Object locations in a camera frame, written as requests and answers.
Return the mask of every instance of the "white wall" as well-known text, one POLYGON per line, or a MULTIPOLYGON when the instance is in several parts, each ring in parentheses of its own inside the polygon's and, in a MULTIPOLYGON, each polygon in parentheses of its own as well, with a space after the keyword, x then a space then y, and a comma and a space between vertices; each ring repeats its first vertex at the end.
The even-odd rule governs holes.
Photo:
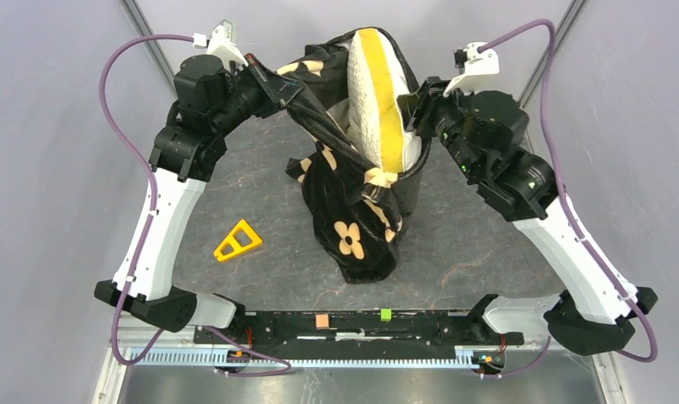
MULTIPOLYGON (((270 68, 302 56, 307 44, 325 42, 366 25, 384 28, 398 41, 419 82, 426 76, 456 76, 453 50, 489 41, 536 18, 557 24, 570 0, 137 0, 157 34, 209 34, 222 20, 237 25, 238 47, 270 68)), ((502 73, 495 88, 515 97, 525 87, 544 50, 531 32, 500 49, 502 73)), ((190 55, 164 45, 174 69, 190 55)))
MULTIPOLYGON (((537 101, 529 131, 545 155, 537 101)), ((548 111, 582 220, 622 274, 660 298, 649 315, 660 357, 620 361, 629 394, 679 402, 679 2, 589 2, 557 56, 548 111)), ((629 350, 646 354, 634 325, 629 350)))
MULTIPOLYGON (((0 1, 0 403, 90 402, 111 309, 93 298, 128 247, 143 174, 101 114, 98 75, 135 36, 114 1, 0 1)), ((172 102, 139 49, 111 109, 149 150, 172 102)))

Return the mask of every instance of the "yellow plastic triangle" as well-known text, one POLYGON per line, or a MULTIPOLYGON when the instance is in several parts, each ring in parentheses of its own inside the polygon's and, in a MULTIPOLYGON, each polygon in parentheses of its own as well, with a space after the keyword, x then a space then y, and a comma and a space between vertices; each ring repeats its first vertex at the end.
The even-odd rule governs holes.
POLYGON ((249 224, 245 221, 245 219, 242 219, 241 221, 237 222, 235 227, 231 230, 230 234, 227 235, 225 239, 223 239, 223 242, 215 249, 215 257, 218 258, 218 261, 220 262, 225 262, 228 259, 237 257, 238 255, 242 253, 246 253, 247 251, 252 250, 255 247, 259 247, 263 244, 262 238, 257 235, 257 233, 250 227, 249 224), (241 246, 240 243, 235 239, 235 235, 239 231, 244 231, 245 234, 247 234, 248 237, 250 237, 250 244, 247 244, 246 246, 241 246), (232 251, 223 254, 223 250, 225 250, 226 247, 231 246, 232 251))

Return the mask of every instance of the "white pillow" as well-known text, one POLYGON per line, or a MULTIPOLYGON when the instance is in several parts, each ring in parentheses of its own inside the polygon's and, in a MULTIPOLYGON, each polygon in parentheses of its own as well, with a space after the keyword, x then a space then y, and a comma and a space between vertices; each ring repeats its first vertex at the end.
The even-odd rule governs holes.
POLYGON ((377 29, 360 29, 349 46, 347 137, 371 162, 403 173, 421 154, 421 139, 404 132, 399 95, 408 94, 403 67, 377 29))

